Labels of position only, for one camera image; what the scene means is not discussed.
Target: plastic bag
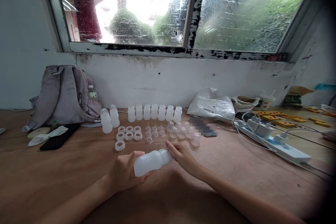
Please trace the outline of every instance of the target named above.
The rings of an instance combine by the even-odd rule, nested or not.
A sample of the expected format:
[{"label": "plastic bag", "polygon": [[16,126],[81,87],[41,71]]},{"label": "plastic bag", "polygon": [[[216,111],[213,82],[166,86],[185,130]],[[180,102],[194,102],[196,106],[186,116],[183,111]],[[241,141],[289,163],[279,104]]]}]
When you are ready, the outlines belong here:
[{"label": "plastic bag", "polygon": [[235,109],[235,111],[239,111],[239,110],[251,110],[253,109],[255,106],[258,105],[260,98],[256,97],[254,99],[252,98],[248,98],[245,96],[238,96],[238,97],[232,97],[231,101],[233,103],[233,107]]},{"label": "plastic bag", "polygon": [[224,117],[228,120],[218,118],[220,121],[231,123],[235,109],[228,96],[219,97],[215,88],[205,88],[198,91],[190,104],[187,114],[199,117]]}]

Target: window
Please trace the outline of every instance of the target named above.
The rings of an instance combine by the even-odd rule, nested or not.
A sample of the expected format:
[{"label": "window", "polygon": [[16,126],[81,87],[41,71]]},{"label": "window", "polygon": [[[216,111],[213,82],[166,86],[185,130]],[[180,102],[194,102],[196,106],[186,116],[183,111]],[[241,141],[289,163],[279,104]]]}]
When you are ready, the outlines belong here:
[{"label": "window", "polygon": [[195,48],[275,52],[302,0],[203,0]]},{"label": "window", "polygon": [[64,51],[286,61],[304,0],[50,0]]}]

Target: smartphone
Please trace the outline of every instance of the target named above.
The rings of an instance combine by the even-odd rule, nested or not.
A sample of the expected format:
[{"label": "smartphone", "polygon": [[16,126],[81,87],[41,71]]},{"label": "smartphone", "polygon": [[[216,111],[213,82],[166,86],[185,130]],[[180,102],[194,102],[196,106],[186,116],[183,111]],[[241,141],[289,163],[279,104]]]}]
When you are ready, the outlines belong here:
[{"label": "smartphone", "polygon": [[62,145],[72,136],[72,134],[79,128],[79,124],[67,124],[64,127],[68,130],[60,136],[50,138],[47,142],[40,147],[41,151],[56,150],[62,147]]}]

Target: hand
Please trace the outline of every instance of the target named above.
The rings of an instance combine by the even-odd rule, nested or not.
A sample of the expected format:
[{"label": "hand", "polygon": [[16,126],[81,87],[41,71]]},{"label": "hand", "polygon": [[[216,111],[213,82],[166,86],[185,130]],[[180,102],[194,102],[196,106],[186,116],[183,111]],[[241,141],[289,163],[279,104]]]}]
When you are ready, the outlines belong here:
[{"label": "hand", "polygon": [[107,189],[109,197],[145,182],[149,173],[142,177],[136,177],[133,168],[136,159],[143,154],[145,153],[142,151],[133,151],[129,155],[122,155],[117,158],[108,174],[102,178],[105,181],[104,187]]},{"label": "hand", "polygon": [[174,159],[184,170],[186,170],[191,176],[200,179],[203,166],[194,159],[184,143],[180,142],[172,144],[171,142],[166,141],[166,146],[171,155],[173,155]]}]

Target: wet window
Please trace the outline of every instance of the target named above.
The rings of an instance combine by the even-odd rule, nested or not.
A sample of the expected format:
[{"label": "wet window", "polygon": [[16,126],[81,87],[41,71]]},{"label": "wet window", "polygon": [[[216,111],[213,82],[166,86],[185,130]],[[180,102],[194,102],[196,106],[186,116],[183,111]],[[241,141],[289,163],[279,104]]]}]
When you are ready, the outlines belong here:
[{"label": "wet window", "polygon": [[203,0],[195,48],[275,52],[302,0]]},{"label": "wet window", "polygon": [[181,46],[188,0],[62,0],[70,40]]}]

